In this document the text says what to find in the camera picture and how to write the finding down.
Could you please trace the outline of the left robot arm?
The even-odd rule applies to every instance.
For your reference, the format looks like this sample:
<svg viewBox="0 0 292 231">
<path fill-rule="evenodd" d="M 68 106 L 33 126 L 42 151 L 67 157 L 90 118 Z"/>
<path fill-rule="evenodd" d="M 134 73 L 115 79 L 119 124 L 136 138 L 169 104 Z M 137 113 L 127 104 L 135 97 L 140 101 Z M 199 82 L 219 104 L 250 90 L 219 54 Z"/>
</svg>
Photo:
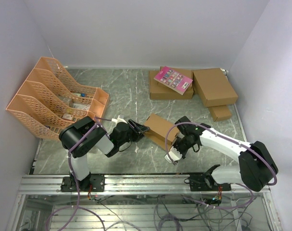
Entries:
<svg viewBox="0 0 292 231">
<path fill-rule="evenodd" d="M 87 154 L 93 147 L 109 158 L 124 152 L 126 148 L 123 148 L 123 145 L 137 143 L 150 130 L 148 126 L 131 119 L 125 121 L 123 116 L 119 115 L 108 120 L 115 123 L 112 133 L 109 134 L 100 120 L 100 117 L 92 119 L 87 116 L 66 127 L 59 134 L 63 148 L 68 151 L 70 180 L 79 191 L 85 191 L 91 185 Z"/>
</svg>

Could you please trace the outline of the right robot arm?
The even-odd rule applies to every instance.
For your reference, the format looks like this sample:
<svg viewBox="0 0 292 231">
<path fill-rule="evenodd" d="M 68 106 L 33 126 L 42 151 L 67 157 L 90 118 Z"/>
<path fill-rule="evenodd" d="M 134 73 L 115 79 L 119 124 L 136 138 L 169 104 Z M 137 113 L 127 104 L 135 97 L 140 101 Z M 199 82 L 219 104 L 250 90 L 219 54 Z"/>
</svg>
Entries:
<svg viewBox="0 0 292 231">
<path fill-rule="evenodd" d="M 236 161 L 234 166 L 214 165 L 206 172 L 192 173 L 188 184 L 191 191 L 229 191 L 232 184 L 242 185 L 254 192 L 277 183 L 279 172 L 267 147 L 260 141 L 246 142 L 226 136 L 211 126 L 193 123 L 183 116 L 174 125 L 182 134 L 166 147 L 165 160 L 177 164 L 188 150 L 199 152 L 200 147 L 212 148 Z"/>
</svg>

